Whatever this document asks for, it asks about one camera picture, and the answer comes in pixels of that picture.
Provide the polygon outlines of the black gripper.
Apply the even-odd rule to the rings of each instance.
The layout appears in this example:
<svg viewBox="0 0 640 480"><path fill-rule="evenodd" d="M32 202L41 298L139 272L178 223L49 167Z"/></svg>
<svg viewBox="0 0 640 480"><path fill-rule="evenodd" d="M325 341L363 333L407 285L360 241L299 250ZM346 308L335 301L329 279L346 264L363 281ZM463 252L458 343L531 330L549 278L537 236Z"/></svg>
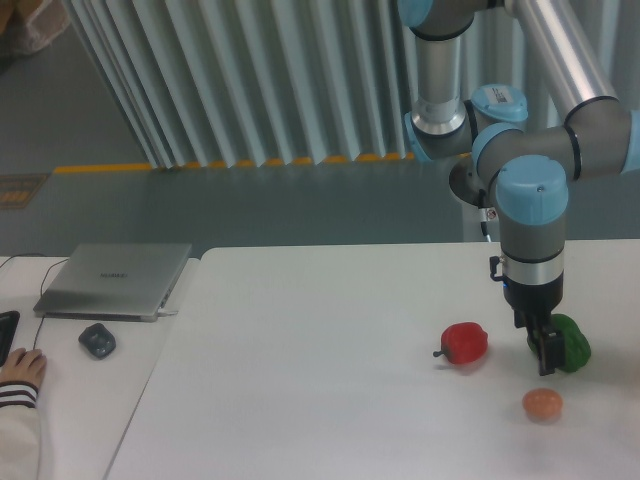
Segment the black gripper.
<svg viewBox="0 0 640 480"><path fill-rule="evenodd" d="M532 331L540 376L554 374L564 366L564 336L550 317L563 298L563 283L563 277L543 285L503 279L503 293L514 312L514 326Z"/></svg>

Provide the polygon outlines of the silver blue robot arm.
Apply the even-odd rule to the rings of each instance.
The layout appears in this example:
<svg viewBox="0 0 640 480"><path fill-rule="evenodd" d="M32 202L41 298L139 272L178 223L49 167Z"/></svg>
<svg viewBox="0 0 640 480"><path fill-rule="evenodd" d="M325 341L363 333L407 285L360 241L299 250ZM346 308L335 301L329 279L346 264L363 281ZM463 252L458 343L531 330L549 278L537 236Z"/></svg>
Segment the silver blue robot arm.
<svg viewBox="0 0 640 480"><path fill-rule="evenodd" d="M562 124L527 133L524 96L506 85L461 97L461 39L490 1L402 1L402 23L416 39L418 94L405 116L415 157L429 162L463 152L479 201L499 218L501 252L490 274L503 286L514 324L527 332L539 371L566 364L568 338L551 321L563 295L568 185L639 166L639 115L619 102L566 1L507 1L537 55Z"/></svg>

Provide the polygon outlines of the white sleeve forearm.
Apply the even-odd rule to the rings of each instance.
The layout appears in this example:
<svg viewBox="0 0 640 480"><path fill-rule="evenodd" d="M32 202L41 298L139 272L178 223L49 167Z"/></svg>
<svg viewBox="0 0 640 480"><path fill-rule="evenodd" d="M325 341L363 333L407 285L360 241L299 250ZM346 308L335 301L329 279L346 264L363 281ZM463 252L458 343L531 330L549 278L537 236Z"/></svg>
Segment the white sleeve forearm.
<svg viewBox="0 0 640 480"><path fill-rule="evenodd" d="M40 462L38 389L32 384L1 383L1 478L37 479Z"/></svg>

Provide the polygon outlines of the person's hand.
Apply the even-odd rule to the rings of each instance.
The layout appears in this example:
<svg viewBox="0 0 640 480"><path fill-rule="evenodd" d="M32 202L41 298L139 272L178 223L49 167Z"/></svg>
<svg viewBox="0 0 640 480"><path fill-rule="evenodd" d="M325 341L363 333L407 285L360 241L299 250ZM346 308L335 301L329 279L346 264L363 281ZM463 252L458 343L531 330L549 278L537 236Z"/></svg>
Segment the person's hand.
<svg viewBox="0 0 640 480"><path fill-rule="evenodd" d="M1 368L2 383L26 383L39 390L46 375L47 357L40 349L12 351Z"/></svg>

